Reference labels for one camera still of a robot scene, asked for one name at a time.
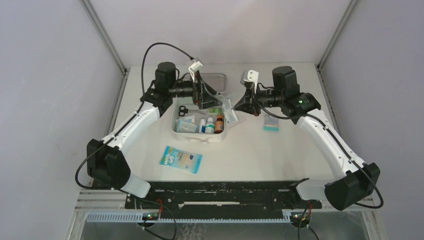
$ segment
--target white table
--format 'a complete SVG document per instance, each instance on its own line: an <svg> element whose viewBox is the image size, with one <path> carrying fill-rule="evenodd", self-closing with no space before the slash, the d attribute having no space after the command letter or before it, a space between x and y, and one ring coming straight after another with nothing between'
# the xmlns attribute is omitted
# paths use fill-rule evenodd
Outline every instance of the white table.
<svg viewBox="0 0 424 240"><path fill-rule="evenodd" d="M296 71L301 92L311 93L322 105L331 121L320 80L313 63L255 63L205 65L201 73L224 73L227 94L241 98L245 87L240 84L244 70L259 72L259 82L272 86L272 70L291 66ZM177 66L181 74L186 66ZM133 66L124 90L116 119L118 126L136 108L142 96L140 66ZM153 80L156 66L144 70L145 88ZM246 120L229 128L219 143L193 143L174 139L171 120L174 105L140 137L126 156L131 171L147 181L284 181L303 178L331 179L330 167L309 137L291 120L279 120L279 132L263 130L264 117L243 115ZM273 113L282 115L279 108ZM202 154L196 174L160 165L166 146Z"/></svg>

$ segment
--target scissors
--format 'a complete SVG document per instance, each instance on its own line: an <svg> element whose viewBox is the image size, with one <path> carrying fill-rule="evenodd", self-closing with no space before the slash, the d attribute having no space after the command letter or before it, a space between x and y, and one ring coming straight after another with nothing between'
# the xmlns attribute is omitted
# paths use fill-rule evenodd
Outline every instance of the scissors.
<svg viewBox="0 0 424 240"><path fill-rule="evenodd" d="M199 113L199 114L206 115L206 112L204 112L204 111L201 111L201 110L190 110L190 109L187 109L187 107L184 106L184 105L179 106L178 116L184 117L188 113Z"/></svg>

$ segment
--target small packet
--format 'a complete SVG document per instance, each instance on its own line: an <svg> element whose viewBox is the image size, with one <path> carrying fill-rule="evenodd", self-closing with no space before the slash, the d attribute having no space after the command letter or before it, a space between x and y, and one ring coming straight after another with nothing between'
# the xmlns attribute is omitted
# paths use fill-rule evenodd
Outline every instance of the small packet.
<svg viewBox="0 0 424 240"><path fill-rule="evenodd" d="M223 110L220 107L211 107L207 112L211 115L223 114Z"/></svg>
<svg viewBox="0 0 424 240"><path fill-rule="evenodd" d="M197 133L198 132L198 126L193 123L180 121L178 126L176 127L177 133Z"/></svg>
<svg viewBox="0 0 424 240"><path fill-rule="evenodd" d="M174 168L186 170L190 173L197 173L199 170L202 155L181 151L175 147L167 146L163 153L161 165L168 165Z"/></svg>
<svg viewBox="0 0 424 240"><path fill-rule="evenodd" d="M268 113L265 113L263 121L263 130L265 131L280 131L279 121L277 118L270 116Z"/></svg>
<svg viewBox="0 0 424 240"><path fill-rule="evenodd" d="M177 121L178 121L178 123L186 122L186 123L195 124L196 123L196 116L195 115L182 116Z"/></svg>
<svg viewBox="0 0 424 240"><path fill-rule="evenodd" d="M231 99L222 95L217 95L216 98L222 102L222 108L226 121L229 124L237 122L239 118L237 117L236 112L234 112L233 110L233 106L231 105Z"/></svg>

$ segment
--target white wall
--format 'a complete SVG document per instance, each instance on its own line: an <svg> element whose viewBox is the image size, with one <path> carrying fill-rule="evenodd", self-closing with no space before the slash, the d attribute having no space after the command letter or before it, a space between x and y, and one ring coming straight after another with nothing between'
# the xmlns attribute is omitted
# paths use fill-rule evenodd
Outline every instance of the white wall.
<svg viewBox="0 0 424 240"><path fill-rule="evenodd" d="M66 236L120 78L79 1L0 2L0 239Z"/></svg>
<svg viewBox="0 0 424 240"><path fill-rule="evenodd" d="M92 0L127 67L169 42L204 63L318 64L350 0ZM147 63L185 64L166 46Z"/></svg>
<svg viewBox="0 0 424 240"><path fill-rule="evenodd" d="M424 1L360 1L324 68L347 142L381 169L388 239L422 239Z"/></svg>

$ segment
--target glass panel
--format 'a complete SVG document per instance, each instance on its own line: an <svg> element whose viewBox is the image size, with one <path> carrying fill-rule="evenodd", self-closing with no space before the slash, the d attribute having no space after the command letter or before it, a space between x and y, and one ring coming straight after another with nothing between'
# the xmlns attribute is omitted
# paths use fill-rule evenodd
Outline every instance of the glass panel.
<svg viewBox="0 0 424 240"><path fill-rule="evenodd" d="M320 239L368 240L361 212L313 212L310 226ZM174 233L172 223L157 223L149 228L165 238ZM307 229L300 231L302 240L315 240ZM87 222L83 240L157 240L134 223ZM187 240L281 240L297 239L297 228L289 223L178 223L177 237Z"/></svg>

